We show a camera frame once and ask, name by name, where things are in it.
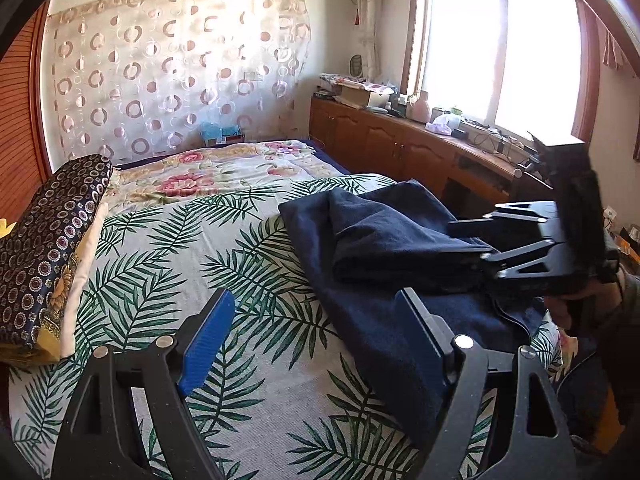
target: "human hand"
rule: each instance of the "human hand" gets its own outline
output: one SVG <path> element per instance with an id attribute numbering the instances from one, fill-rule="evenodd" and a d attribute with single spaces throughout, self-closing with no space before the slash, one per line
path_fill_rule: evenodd
<path id="1" fill-rule="evenodd" d="M 594 297 L 594 314 L 595 319 L 602 319 L 622 303 L 621 290 L 625 290 L 625 273 L 622 269 L 618 271 L 617 283 L 601 283 L 595 278 L 587 282 L 587 285 L 580 292 L 575 294 L 567 294 L 565 296 L 545 298 L 545 306 L 549 309 L 551 317 L 556 325 L 565 330 L 572 328 L 573 320 L 569 314 L 569 308 L 566 304 L 567 300 L 582 300 L 590 296 Z"/>

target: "wooden wardrobe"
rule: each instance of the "wooden wardrobe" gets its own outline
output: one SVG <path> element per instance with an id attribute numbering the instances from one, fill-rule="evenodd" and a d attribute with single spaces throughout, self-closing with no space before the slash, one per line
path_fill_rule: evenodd
<path id="1" fill-rule="evenodd" d="M 15 222 L 50 175 L 40 113 L 47 0 L 0 60 L 0 218 Z"/>

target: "window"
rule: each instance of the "window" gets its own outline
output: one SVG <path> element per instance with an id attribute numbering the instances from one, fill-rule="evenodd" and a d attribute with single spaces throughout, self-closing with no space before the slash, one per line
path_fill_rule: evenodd
<path id="1" fill-rule="evenodd" d="M 431 107 L 460 108 L 523 139 L 576 131 L 585 83 L 576 0 L 427 0 L 425 8 L 417 87 Z"/>

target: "patterned pillow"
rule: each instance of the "patterned pillow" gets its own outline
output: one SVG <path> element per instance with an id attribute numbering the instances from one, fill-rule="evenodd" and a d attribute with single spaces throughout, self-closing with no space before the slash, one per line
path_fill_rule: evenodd
<path id="1" fill-rule="evenodd" d="M 0 360 L 60 358 L 60 325 L 76 271 L 76 245 L 109 184 L 111 163 L 88 155 L 64 164 L 0 239 Z"/>

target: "plastic bag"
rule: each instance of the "plastic bag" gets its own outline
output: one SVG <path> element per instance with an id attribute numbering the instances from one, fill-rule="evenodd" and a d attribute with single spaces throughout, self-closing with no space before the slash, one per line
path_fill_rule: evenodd
<path id="1" fill-rule="evenodd" d="M 436 117 L 433 123 L 426 123 L 424 129 L 432 134 L 450 136 L 451 128 L 447 126 L 447 122 L 449 122 L 449 114 L 442 114 Z"/>

